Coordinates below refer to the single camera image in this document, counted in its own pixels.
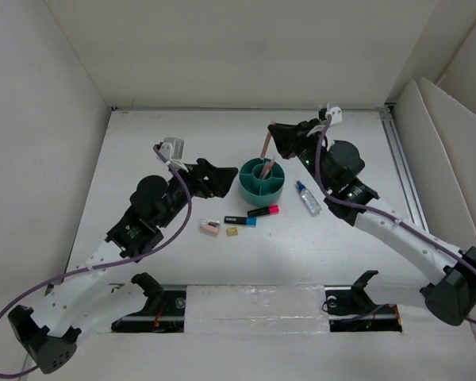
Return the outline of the brown translucent pen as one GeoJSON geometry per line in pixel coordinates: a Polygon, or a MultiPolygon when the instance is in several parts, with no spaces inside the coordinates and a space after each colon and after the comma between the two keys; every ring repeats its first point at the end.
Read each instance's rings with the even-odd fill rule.
{"type": "Polygon", "coordinates": [[[259,155],[259,158],[261,160],[264,160],[266,158],[267,150],[269,148],[270,142],[271,142],[271,132],[269,131],[269,129],[267,129],[267,134],[266,134],[265,140],[263,142],[263,147],[261,149],[261,153],[259,155]]]}

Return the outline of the blue capped black highlighter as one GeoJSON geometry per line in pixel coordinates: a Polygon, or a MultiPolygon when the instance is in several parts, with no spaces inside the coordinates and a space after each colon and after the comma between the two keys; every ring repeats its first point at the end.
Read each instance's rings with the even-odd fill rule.
{"type": "Polygon", "coordinates": [[[247,226],[247,227],[256,227],[257,219],[255,217],[225,216],[224,223],[227,225],[241,225],[241,226],[247,226]]]}

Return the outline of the pink capped black highlighter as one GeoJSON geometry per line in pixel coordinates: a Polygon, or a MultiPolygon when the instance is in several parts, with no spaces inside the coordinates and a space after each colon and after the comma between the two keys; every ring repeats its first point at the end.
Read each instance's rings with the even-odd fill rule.
{"type": "Polygon", "coordinates": [[[256,208],[253,210],[249,210],[247,212],[247,216],[258,218],[258,217],[265,217],[268,215],[275,215],[275,214],[278,214],[279,212],[280,212],[280,208],[278,205],[270,205],[270,206],[264,206],[264,207],[256,208]]]}

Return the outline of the red translucent pen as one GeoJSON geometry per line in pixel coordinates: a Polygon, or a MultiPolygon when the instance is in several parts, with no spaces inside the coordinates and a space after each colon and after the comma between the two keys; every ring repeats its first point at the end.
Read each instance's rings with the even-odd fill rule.
{"type": "Polygon", "coordinates": [[[267,176],[264,179],[266,179],[268,177],[268,175],[270,174],[271,169],[275,164],[275,161],[276,161],[276,156],[273,156],[273,158],[270,160],[270,162],[271,162],[270,171],[268,172],[267,176]]]}

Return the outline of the purple translucent pen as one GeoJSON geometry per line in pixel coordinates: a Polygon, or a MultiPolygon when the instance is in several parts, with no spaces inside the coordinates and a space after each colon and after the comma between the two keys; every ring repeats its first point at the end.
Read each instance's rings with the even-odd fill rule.
{"type": "Polygon", "coordinates": [[[260,179],[264,179],[267,176],[268,172],[270,171],[270,166],[271,166],[270,161],[268,161],[264,164],[263,169],[262,169],[262,171],[260,173],[260,176],[259,176],[260,179]]]}

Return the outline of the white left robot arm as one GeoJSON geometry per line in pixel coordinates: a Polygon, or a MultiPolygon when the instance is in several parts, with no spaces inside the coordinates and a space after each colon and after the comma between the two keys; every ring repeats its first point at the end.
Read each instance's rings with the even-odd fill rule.
{"type": "Polygon", "coordinates": [[[208,160],[167,164],[170,180],[150,175],[139,181],[123,217],[80,267],[53,281],[53,289],[31,306],[17,304],[7,315],[17,341],[45,375],[59,370],[83,339],[135,312],[160,308],[163,287],[139,262],[165,247],[162,229],[193,198],[224,198],[238,170],[208,160]]]}

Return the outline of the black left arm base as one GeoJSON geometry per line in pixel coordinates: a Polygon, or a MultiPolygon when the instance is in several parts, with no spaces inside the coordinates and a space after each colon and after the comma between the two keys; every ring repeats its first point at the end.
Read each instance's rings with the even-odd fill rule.
{"type": "Polygon", "coordinates": [[[146,298],[141,310],[111,325],[113,333],[183,333],[186,312],[186,286],[160,285],[148,273],[132,277],[146,298]]]}

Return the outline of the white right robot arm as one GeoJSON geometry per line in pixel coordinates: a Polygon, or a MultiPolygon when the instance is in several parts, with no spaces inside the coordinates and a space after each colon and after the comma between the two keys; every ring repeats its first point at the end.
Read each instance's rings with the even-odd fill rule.
{"type": "Polygon", "coordinates": [[[476,306],[476,247],[463,250],[406,221],[361,180],[359,150],[345,140],[328,142],[331,116],[296,125],[271,124],[278,154],[298,158],[324,194],[330,212],[377,238],[416,267],[428,280],[420,289],[424,305],[442,322],[458,326],[476,306]]]}

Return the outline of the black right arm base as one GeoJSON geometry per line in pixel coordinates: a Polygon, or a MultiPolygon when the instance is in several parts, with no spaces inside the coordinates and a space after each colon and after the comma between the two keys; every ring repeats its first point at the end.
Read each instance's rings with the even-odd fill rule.
{"type": "Polygon", "coordinates": [[[321,310],[328,315],[331,333],[402,333],[394,304],[376,304],[366,293],[377,270],[367,270],[351,285],[325,286],[321,310]]]}

